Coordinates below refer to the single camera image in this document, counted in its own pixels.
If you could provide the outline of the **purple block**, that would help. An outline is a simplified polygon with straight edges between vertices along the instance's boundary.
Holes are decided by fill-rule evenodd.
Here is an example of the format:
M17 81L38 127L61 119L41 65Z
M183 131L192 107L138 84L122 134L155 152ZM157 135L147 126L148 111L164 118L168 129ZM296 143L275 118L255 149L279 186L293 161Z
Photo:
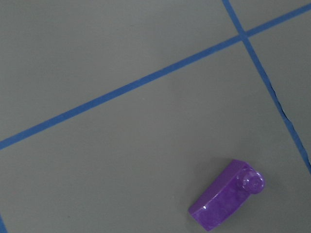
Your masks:
M264 187L265 179L262 174L247 162L232 160L188 212L206 231L211 231Z

